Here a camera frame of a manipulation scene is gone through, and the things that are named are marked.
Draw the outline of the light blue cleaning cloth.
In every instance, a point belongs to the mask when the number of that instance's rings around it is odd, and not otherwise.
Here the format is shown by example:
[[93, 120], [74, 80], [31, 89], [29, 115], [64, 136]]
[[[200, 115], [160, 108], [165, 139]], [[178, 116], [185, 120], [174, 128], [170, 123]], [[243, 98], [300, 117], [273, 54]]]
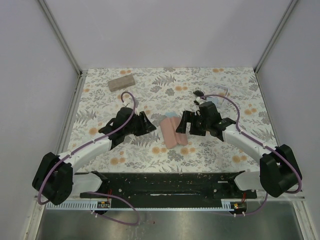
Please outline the light blue cleaning cloth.
[[165, 115], [167, 118], [172, 118], [172, 117], [177, 117], [177, 116], [178, 116], [174, 111], [172, 111], [172, 112], [166, 112], [164, 115]]

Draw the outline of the pink glasses case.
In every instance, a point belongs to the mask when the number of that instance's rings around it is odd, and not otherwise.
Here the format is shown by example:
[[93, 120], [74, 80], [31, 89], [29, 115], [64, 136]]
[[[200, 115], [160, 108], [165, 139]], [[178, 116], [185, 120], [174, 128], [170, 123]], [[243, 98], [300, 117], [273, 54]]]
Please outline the pink glasses case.
[[177, 145], [188, 145], [188, 138], [186, 134], [176, 133], [176, 128], [181, 121], [180, 117], [166, 117], [159, 124], [163, 136], [164, 144], [167, 149], [172, 149]]

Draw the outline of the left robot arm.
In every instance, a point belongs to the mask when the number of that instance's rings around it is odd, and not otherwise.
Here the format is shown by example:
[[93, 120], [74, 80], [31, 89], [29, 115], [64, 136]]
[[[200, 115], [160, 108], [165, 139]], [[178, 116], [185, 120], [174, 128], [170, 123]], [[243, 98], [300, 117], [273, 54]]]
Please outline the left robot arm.
[[126, 136], [139, 137], [155, 130], [156, 127], [145, 112], [136, 114], [133, 109], [122, 107], [93, 140], [71, 152], [58, 155], [47, 153], [32, 181], [32, 187], [38, 191], [38, 203], [43, 204], [41, 197], [45, 197], [48, 202], [59, 205], [69, 196], [85, 192], [92, 192], [98, 198], [106, 196], [109, 186], [104, 182], [106, 178], [102, 174], [96, 171], [77, 174], [77, 171], [97, 156], [121, 144]]

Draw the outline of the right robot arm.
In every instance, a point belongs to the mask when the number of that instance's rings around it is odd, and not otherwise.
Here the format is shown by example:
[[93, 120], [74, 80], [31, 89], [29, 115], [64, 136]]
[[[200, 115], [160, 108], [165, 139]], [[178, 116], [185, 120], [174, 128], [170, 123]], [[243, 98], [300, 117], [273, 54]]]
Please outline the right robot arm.
[[241, 130], [236, 121], [221, 117], [212, 102], [199, 105], [196, 112], [183, 111], [176, 133], [184, 134], [190, 124], [190, 135], [211, 136], [231, 144], [257, 161], [259, 171], [241, 172], [228, 184], [228, 194], [239, 198], [247, 190], [264, 190], [272, 197], [295, 194], [302, 188], [302, 175], [292, 149], [283, 144], [270, 147]]

